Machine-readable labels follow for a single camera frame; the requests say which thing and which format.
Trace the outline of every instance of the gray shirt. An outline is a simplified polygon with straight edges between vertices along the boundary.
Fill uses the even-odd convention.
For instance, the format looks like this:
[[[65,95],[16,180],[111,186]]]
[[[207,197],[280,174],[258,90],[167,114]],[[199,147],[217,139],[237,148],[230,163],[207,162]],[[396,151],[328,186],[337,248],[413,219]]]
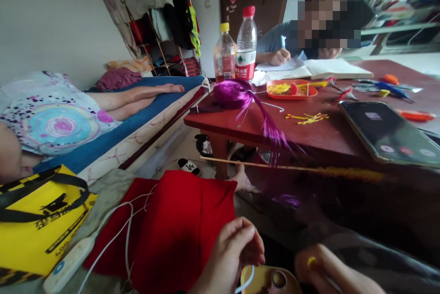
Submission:
[[[257,41],[257,53],[275,52],[282,48],[281,35],[286,37],[286,50],[290,52],[292,57],[298,56],[301,60],[307,60],[302,49],[298,48],[298,26],[297,21],[280,23],[259,41]]]

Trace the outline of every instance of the wooden table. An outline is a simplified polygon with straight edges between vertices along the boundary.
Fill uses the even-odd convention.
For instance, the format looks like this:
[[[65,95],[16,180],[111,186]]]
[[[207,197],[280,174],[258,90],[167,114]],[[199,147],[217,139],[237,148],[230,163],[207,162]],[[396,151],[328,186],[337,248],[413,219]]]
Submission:
[[[375,92],[354,91],[355,96],[360,101],[382,100],[395,109],[427,111],[440,116],[440,81],[389,60],[358,61],[352,64],[373,72],[374,79],[382,78],[386,74],[393,74],[398,77],[402,84],[423,88],[421,92],[416,94],[409,93],[416,102],[415,104],[410,104],[407,101],[393,97],[382,99],[377,97]],[[339,80],[337,81],[337,86],[343,88],[351,83],[351,80]],[[256,91],[264,89],[265,87],[259,87],[256,88]],[[280,113],[279,109],[265,105],[266,110],[273,117],[277,127],[286,134],[292,149],[297,151],[297,158],[322,165],[362,167],[384,173],[392,173],[398,175],[402,182],[406,182],[411,186],[419,186],[420,184],[415,182],[419,182],[420,176],[423,176],[424,185],[431,188],[433,186],[440,188],[440,178],[436,172],[412,166],[380,164],[374,161],[349,126],[347,120],[338,110],[336,101],[338,91],[336,89],[330,87],[321,89],[317,96],[304,101],[274,100],[265,93],[258,94],[258,97],[263,102],[285,109],[284,112]],[[212,102],[211,93],[199,106],[208,106]],[[240,110],[225,110],[219,113],[190,114],[184,118],[184,122],[186,125],[198,128],[202,133],[209,135],[214,158],[227,158],[228,140],[248,146],[270,149],[270,146],[263,138],[263,118],[259,108],[252,104],[244,121],[242,118],[238,121],[236,120],[239,112]],[[330,118],[307,125],[297,125],[297,120],[286,119],[286,114],[301,116],[304,113],[310,115],[323,113],[328,114]],[[428,123],[413,122],[413,124],[440,134],[440,118]],[[295,145],[304,149],[307,154],[303,155],[298,152]],[[215,167],[217,170],[216,178],[228,178],[226,163],[217,162]]]

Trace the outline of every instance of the open book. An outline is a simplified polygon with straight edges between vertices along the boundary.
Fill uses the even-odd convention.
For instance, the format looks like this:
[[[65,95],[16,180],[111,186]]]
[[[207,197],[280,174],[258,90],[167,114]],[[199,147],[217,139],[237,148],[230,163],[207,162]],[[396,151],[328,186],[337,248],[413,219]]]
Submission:
[[[267,70],[273,80],[289,78],[324,79],[335,76],[337,79],[372,78],[374,75],[360,67],[349,64],[344,59],[306,60],[304,66],[285,71]]]

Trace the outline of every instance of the bed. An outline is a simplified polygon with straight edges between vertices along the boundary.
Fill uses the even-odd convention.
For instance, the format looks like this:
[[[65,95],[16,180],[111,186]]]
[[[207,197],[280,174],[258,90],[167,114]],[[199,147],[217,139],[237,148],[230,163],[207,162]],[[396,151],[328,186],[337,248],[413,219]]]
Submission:
[[[156,141],[160,138],[166,140],[178,128],[176,124],[179,119],[210,89],[207,78],[199,75],[144,78],[120,91],[167,83],[181,84],[185,92],[158,95],[149,107],[131,116],[114,130],[70,153],[40,163],[34,172],[43,172],[64,164],[86,180],[89,186],[116,168],[135,172],[153,154],[151,150],[154,151],[157,146]]]

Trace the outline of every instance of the blue sheet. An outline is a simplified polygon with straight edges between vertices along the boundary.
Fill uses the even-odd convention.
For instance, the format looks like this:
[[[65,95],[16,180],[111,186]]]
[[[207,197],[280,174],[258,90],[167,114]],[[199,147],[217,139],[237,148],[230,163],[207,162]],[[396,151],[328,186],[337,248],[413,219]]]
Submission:
[[[190,91],[193,88],[202,84],[204,77],[154,77],[144,78],[129,88],[121,89],[119,91],[128,90],[136,86],[156,86],[167,83],[181,84],[185,88],[185,91]],[[142,125],[150,121],[157,114],[161,113],[165,108],[171,105],[173,102],[179,100],[183,93],[172,94],[160,94],[156,97],[154,102],[147,108],[141,110],[139,113],[126,119],[120,126],[114,130],[99,136],[95,140],[78,147],[70,153],[58,156],[54,159],[40,163],[34,168],[34,173],[43,172],[50,168],[64,164],[74,173],[79,173],[88,165],[93,163],[96,159],[102,156],[105,152],[109,151],[113,146],[120,141],[128,137],[131,133],[139,129]]]

